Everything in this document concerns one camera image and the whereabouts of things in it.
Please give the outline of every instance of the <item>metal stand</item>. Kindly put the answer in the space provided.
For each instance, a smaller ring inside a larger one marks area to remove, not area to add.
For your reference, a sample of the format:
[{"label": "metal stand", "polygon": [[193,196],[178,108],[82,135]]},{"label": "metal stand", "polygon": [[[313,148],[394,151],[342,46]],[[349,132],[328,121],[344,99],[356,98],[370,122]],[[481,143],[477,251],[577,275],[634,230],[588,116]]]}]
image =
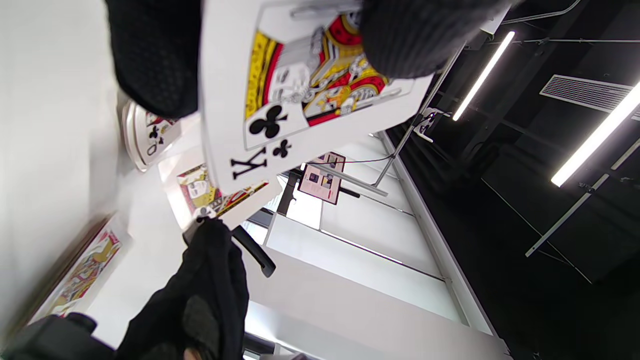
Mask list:
[{"label": "metal stand", "polygon": [[335,176],[335,177],[339,177],[342,180],[348,181],[354,185],[358,185],[359,187],[363,188],[363,189],[367,189],[372,193],[376,193],[380,196],[387,196],[389,195],[387,192],[384,192],[380,189],[378,189],[375,186],[372,186],[370,184],[365,183],[364,181],[357,179],[351,175],[347,175],[343,172],[339,172],[336,171],[334,168],[332,168],[331,166],[329,166],[329,164],[314,164],[314,163],[309,163],[309,165],[312,165],[313,167],[317,167],[317,168],[321,168],[323,171],[328,172],[329,174]]},{"label": "metal stand", "polygon": [[422,119],[424,119],[424,117],[428,114],[425,114],[424,112],[426,111],[426,109],[429,107],[429,104],[431,103],[431,100],[433,100],[433,98],[435,97],[435,95],[438,93],[438,89],[440,89],[440,86],[442,85],[442,83],[444,82],[444,79],[447,77],[449,71],[451,70],[451,68],[453,68],[453,64],[456,62],[456,60],[458,59],[458,57],[460,56],[460,53],[462,53],[462,50],[465,48],[465,45],[463,44],[450,58],[449,60],[447,60],[447,63],[444,67],[444,69],[442,69],[442,74],[440,75],[440,77],[438,78],[438,81],[436,81],[436,83],[433,85],[433,89],[431,89],[431,92],[429,93],[429,95],[427,96],[427,98],[424,100],[424,102],[422,103],[422,106],[420,107],[420,111],[418,111],[417,114],[415,114],[415,117],[413,118],[413,121],[411,123],[411,125],[409,126],[409,128],[406,130],[406,133],[404,134],[402,140],[400,140],[400,143],[398,144],[398,146],[396,146],[396,151],[394,151],[394,153],[391,155],[391,158],[389,159],[389,161],[387,162],[387,164],[385,165],[385,168],[382,169],[382,173],[380,174],[380,176],[378,177],[378,179],[376,180],[376,182],[373,184],[374,187],[378,187],[378,185],[380,185],[380,182],[382,181],[382,179],[385,177],[385,175],[387,174],[387,171],[389,170],[389,168],[391,167],[391,164],[393,164],[394,160],[396,159],[397,155],[400,153],[400,151],[402,150],[402,148],[404,147],[404,145],[406,144],[407,140],[409,140],[409,136],[411,136],[411,132],[413,131],[413,129],[415,129],[416,125],[420,123],[420,121],[422,121]]},{"label": "metal stand", "polygon": [[[636,151],[638,147],[640,147],[640,138],[636,140],[636,142],[633,145],[631,145],[631,147],[624,154],[622,154],[622,156],[620,156],[620,158],[615,162],[615,164],[611,166],[611,170],[613,171],[617,170],[620,167],[620,165],[622,165],[622,163],[625,162],[625,160],[627,160],[627,158],[631,156],[631,154],[633,154],[634,151]],[[558,230],[558,228],[562,226],[562,224],[564,224],[564,222],[567,221],[567,219],[569,219],[569,217],[573,215],[573,213],[576,210],[578,210],[578,208],[581,207],[582,204],[585,201],[587,201],[588,198],[591,197],[591,194],[596,190],[598,190],[598,188],[608,178],[609,178],[608,174],[604,174],[602,177],[600,177],[600,179],[596,181],[596,183],[589,189],[589,191],[585,193],[566,213],[564,213],[564,215],[540,238],[540,240],[538,240],[535,244],[533,244],[533,246],[525,253],[525,256],[527,257],[531,256],[531,254],[533,254],[533,252],[536,251],[540,247],[540,245],[544,244],[545,241],[547,241],[551,237],[551,235],[553,235],[553,233],[556,230]]]}]

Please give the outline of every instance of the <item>black handle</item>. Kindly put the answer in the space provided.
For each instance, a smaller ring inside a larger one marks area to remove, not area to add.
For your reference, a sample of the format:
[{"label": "black handle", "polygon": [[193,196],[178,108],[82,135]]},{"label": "black handle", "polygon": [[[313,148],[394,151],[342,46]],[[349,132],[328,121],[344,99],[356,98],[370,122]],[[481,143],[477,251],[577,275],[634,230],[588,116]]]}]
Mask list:
[{"label": "black handle", "polygon": [[266,252],[258,245],[257,242],[244,230],[242,226],[237,226],[233,231],[233,236],[236,240],[244,246],[244,248],[253,256],[253,258],[260,264],[262,273],[266,277],[271,277],[276,270],[276,264],[271,260]]}]

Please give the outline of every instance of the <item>black knit fabric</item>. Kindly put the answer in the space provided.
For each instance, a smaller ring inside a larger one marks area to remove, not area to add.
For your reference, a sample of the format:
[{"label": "black knit fabric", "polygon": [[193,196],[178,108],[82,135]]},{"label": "black knit fabric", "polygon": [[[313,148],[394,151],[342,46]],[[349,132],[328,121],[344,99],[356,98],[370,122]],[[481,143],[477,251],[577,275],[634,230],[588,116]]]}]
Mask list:
[{"label": "black knit fabric", "polygon": [[199,221],[180,268],[129,322],[115,360],[182,360],[187,348],[203,360],[242,359],[249,305],[242,252],[222,221]]},{"label": "black knit fabric", "polygon": [[[365,54],[390,78],[427,76],[484,21],[513,2],[364,0],[360,31]],[[201,0],[106,3],[122,89],[161,117],[176,119],[196,111]]]},{"label": "black knit fabric", "polygon": [[169,119],[198,109],[201,0],[106,0],[118,82]]},{"label": "black knit fabric", "polygon": [[360,32],[369,63],[390,78],[436,70],[513,0],[365,0]]}]

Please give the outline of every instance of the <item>air vent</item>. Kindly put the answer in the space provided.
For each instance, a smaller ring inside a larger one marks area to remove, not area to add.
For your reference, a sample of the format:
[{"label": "air vent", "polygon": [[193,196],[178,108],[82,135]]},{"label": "air vent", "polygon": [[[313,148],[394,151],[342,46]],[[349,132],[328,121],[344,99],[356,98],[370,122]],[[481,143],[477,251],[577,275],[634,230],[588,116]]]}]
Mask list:
[{"label": "air vent", "polygon": [[[540,91],[540,95],[610,113],[632,88],[603,81],[553,75]],[[634,113],[631,118],[640,120],[640,111]]]}]

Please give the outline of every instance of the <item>black cable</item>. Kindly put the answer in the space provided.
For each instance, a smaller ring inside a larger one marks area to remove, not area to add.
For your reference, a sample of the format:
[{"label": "black cable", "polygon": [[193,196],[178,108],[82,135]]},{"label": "black cable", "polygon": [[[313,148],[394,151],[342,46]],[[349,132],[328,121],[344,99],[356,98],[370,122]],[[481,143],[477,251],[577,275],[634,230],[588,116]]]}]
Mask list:
[{"label": "black cable", "polygon": [[360,160],[360,161],[329,161],[327,163],[307,163],[308,165],[326,165],[326,164],[355,164],[355,163],[374,163],[376,161],[383,161],[386,159],[391,158],[393,155],[388,155],[385,156],[384,158],[381,159],[375,159],[375,160]]}]

